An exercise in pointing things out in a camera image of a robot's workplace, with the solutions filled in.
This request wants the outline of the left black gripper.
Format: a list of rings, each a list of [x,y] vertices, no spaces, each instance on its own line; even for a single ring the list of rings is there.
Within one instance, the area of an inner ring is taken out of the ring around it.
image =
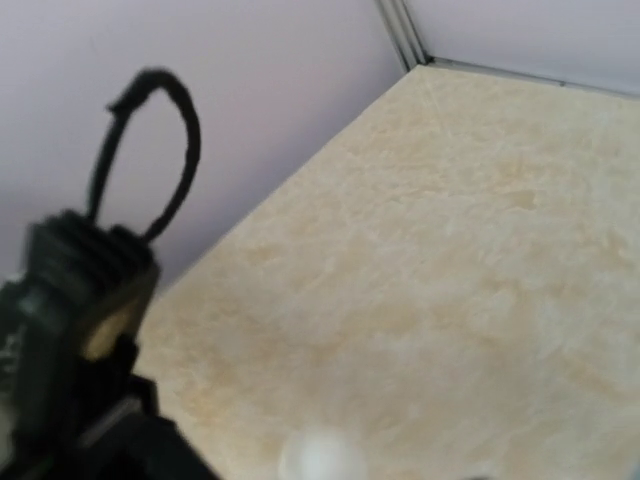
[[[60,399],[36,375],[11,398],[4,479],[216,479],[218,473],[164,417],[156,383],[134,373],[139,348],[120,339],[100,360],[73,356]]]

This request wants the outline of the small white glue cap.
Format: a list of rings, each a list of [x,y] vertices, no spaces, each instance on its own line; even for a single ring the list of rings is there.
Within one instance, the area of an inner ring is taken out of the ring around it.
[[[367,466],[361,450],[335,430],[305,431],[284,444],[278,464],[283,480],[364,480]]]

